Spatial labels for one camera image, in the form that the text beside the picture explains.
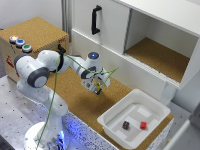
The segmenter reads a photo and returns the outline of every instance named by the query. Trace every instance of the green cable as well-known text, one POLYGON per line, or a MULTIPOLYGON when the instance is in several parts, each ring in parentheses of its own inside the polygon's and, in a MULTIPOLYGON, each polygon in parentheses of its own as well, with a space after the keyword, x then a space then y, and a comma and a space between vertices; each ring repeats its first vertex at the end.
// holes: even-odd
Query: green cable
MULTIPOLYGON (((110 73, 110 75, 107 77, 107 79, 106 79, 105 82, 103 83, 101 89, 102 89, 102 88, 104 87, 104 85, 106 84, 108 78, 110 78, 110 76, 119 68, 119 67, 117 67, 117 68, 115 68, 115 69, 113 69, 113 70, 111 70, 111 71, 107 71, 107 72, 95 72, 95 71, 91 71, 91 70, 86 69, 85 67, 81 66, 80 63, 78 63, 76 60, 74 60, 74 59, 73 59, 72 57, 70 57, 69 55, 66 55, 66 54, 65 54, 65 56, 67 56, 68 58, 70 58, 71 60, 73 60, 75 63, 77 63, 81 68, 83 68, 83 69, 85 69, 85 70, 87 70, 87 71, 89 71, 89 72, 91 72, 91 73, 95 73, 95 74, 110 73)), ((39 146, 40 141, 41 141, 41 139, 42 139, 44 130, 45 130, 45 128, 46 128, 46 126, 47 126, 47 123, 48 123, 48 121, 49 121, 50 112, 51 112, 51 108, 52 108, 52 105, 53 105, 54 96, 55 96, 55 93, 56 93, 57 72, 58 72, 58 63, 59 63, 59 61, 60 61, 60 56, 58 57, 58 59, 57 59, 57 64, 56 64, 56 77, 55 77, 55 84, 54 84, 55 86, 54 86, 54 91, 53 91, 53 97, 52 97, 52 100, 51 100, 51 105, 50 105, 50 108, 49 108, 49 113, 48 113, 47 120, 46 120, 46 122, 45 122, 44 128, 43 128, 43 130, 42 130, 42 134, 41 134, 40 139, 39 139, 39 141, 38 141, 36 150, 38 149, 38 146, 39 146)))
POLYGON ((56 77, 55 77, 55 84, 54 84, 55 86, 54 86, 54 91, 53 91, 53 97, 52 97, 52 100, 51 100, 51 105, 50 105, 50 108, 49 108, 49 113, 48 113, 47 120, 46 120, 45 125, 44 125, 44 129, 42 130, 42 134, 41 134, 40 139, 39 139, 39 141, 38 141, 36 150, 38 149, 38 146, 39 146, 39 144, 40 144, 42 135, 43 135, 44 130, 45 130, 45 128, 46 128, 46 126, 47 126, 47 123, 48 123, 48 121, 49 121, 50 112, 51 112, 51 108, 52 108, 52 105, 53 105, 54 96, 55 96, 55 93, 56 93, 57 72, 58 72, 58 63, 59 63, 59 61, 60 61, 60 56, 58 57, 58 59, 57 59, 57 64, 56 64, 56 77))

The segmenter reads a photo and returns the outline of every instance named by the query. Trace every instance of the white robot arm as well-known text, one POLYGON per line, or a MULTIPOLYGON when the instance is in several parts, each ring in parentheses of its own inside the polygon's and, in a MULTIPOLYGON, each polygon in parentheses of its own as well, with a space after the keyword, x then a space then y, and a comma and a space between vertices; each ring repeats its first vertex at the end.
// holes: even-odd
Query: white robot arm
MULTIPOLYGON (((15 58, 15 68, 20 75, 20 80, 17 82, 17 89, 21 94, 36 103, 43 104, 47 109, 50 108, 54 91, 44 85, 48 80, 50 72, 56 71, 59 55, 61 57, 58 65, 58 73, 63 73, 71 67, 83 79, 82 85, 88 90, 96 92, 96 94, 100 94, 101 89, 99 90, 93 80, 96 80, 101 85, 110 85, 110 79, 108 79, 109 74, 103 74, 106 70, 101 65, 98 53, 89 53, 86 61, 84 61, 80 56, 70 56, 70 58, 64 57, 64 50, 62 47, 60 47, 60 50, 61 53, 43 50, 39 53, 37 59, 27 54, 21 54, 15 58), (85 70, 77 64, 77 62, 84 68, 94 72, 91 73, 85 70)), ((49 121, 39 145, 41 149, 50 149, 49 143, 55 142, 55 139, 60 135, 63 130, 61 117, 65 115, 67 111, 68 106, 65 101, 59 95, 55 94, 49 121)), ((42 131, 43 128, 39 130, 37 136, 34 138, 36 144, 42 131)), ((63 144, 59 149, 64 149, 64 147, 66 147, 65 143, 66 142, 63 140, 63 144)))

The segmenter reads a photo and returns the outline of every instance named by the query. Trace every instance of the red block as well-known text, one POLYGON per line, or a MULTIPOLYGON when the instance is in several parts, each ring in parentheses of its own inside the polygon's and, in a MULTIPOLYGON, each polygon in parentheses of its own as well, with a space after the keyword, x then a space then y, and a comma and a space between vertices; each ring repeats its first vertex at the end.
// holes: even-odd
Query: red block
POLYGON ((145 130, 147 128, 147 123, 146 122, 142 122, 141 121, 141 124, 140 124, 140 129, 143 129, 145 130))

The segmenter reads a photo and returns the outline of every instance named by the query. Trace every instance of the door handle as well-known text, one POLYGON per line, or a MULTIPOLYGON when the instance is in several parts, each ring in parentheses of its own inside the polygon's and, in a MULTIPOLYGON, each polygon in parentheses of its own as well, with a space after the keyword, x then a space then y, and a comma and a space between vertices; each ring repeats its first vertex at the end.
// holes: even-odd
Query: door handle
POLYGON ((100 29, 96 27, 97 22, 97 11, 102 10, 101 6, 96 6, 92 11, 92 34, 97 34, 100 32, 100 29))

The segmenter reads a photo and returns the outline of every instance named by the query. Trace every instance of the brown box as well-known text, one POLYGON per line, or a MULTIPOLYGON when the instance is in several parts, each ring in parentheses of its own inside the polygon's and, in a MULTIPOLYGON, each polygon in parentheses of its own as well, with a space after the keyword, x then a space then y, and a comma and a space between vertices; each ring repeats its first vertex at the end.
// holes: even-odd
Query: brown box
POLYGON ((34 58, 42 50, 58 51, 58 44, 67 50, 69 54, 69 35, 40 17, 35 17, 25 22, 0 31, 0 49, 6 74, 18 81, 19 77, 14 68, 14 59, 22 53, 16 45, 10 44, 9 38, 17 35, 19 39, 25 40, 26 44, 32 46, 30 55, 34 58))

